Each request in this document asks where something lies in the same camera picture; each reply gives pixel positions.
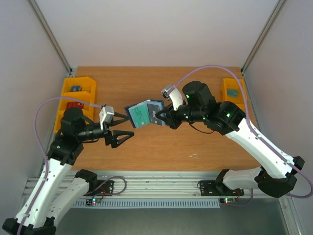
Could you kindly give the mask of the blue card holder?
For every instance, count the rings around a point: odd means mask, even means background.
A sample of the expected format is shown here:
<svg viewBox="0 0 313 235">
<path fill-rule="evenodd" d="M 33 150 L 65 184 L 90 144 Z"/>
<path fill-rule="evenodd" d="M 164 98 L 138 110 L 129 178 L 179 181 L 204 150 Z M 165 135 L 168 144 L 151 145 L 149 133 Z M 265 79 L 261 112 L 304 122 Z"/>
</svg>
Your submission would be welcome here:
<svg viewBox="0 0 313 235">
<path fill-rule="evenodd" d="M 148 99 L 124 107 L 134 129 L 148 124 L 165 126 L 166 123 L 156 117 L 156 113 L 164 108 L 164 101 L 158 99 Z"/>
</svg>

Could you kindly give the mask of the teal credit card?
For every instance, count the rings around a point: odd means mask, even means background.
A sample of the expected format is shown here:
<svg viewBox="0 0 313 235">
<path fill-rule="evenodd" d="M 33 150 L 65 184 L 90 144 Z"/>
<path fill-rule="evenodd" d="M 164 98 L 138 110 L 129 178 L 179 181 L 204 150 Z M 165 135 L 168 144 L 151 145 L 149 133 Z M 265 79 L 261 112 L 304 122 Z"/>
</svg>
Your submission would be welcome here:
<svg viewBox="0 0 313 235">
<path fill-rule="evenodd" d="M 150 124 L 149 113 L 146 104 L 137 104 L 128 109 L 135 128 Z"/>
</svg>

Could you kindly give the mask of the black VIP credit card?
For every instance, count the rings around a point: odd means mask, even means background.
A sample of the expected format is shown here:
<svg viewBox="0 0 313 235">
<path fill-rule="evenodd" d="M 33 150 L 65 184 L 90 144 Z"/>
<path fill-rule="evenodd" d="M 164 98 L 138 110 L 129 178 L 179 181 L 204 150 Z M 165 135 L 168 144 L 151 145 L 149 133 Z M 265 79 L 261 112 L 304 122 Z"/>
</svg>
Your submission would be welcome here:
<svg viewBox="0 0 313 235">
<path fill-rule="evenodd" d="M 149 119 L 151 124 L 163 126 L 161 120 L 156 117 L 156 113 L 162 109 L 162 104 L 155 101 L 148 101 L 147 103 Z"/>
</svg>

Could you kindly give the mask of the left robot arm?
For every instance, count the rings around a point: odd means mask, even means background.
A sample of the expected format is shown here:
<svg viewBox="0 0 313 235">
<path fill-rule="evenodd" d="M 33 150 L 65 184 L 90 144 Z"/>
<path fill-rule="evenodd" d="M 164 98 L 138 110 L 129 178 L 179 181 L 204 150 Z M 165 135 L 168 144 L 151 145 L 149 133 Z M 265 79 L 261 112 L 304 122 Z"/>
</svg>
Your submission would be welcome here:
<svg viewBox="0 0 313 235">
<path fill-rule="evenodd" d="M 116 113 L 112 106 L 103 106 L 99 119 L 99 123 L 93 122 L 77 107 L 65 110 L 61 128 L 45 154 L 42 173 L 31 195 L 15 217 L 5 220 L 3 230 L 10 235 L 53 235 L 75 201 L 98 191 L 97 174 L 81 169 L 69 187 L 55 196 L 85 143 L 104 139 L 105 145 L 117 148 L 134 136 L 130 131 L 110 131 L 110 127 L 129 120 L 128 116 Z"/>
</svg>

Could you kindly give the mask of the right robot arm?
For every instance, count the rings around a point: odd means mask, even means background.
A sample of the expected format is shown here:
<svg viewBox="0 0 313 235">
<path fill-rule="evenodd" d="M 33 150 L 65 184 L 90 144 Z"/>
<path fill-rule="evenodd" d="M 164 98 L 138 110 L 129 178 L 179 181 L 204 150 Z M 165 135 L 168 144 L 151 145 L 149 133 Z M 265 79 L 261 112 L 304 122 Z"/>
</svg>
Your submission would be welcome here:
<svg viewBox="0 0 313 235">
<path fill-rule="evenodd" d="M 209 87 L 200 81 L 187 83 L 182 92 L 169 85 L 161 93 L 171 104 L 156 117 L 171 129 L 177 129 L 183 122 L 190 125 L 202 122 L 212 131 L 236 142 L 260 163 L 259 167 L 248 170 L 223 169 L 215 180 L 219 193 L 258 188 L 268 196 L 279 198 L 294 189 L 295 175 L 305 161 L 283 153 L 249 122 L 236 104 L 217 102 Z"/>
</svg>

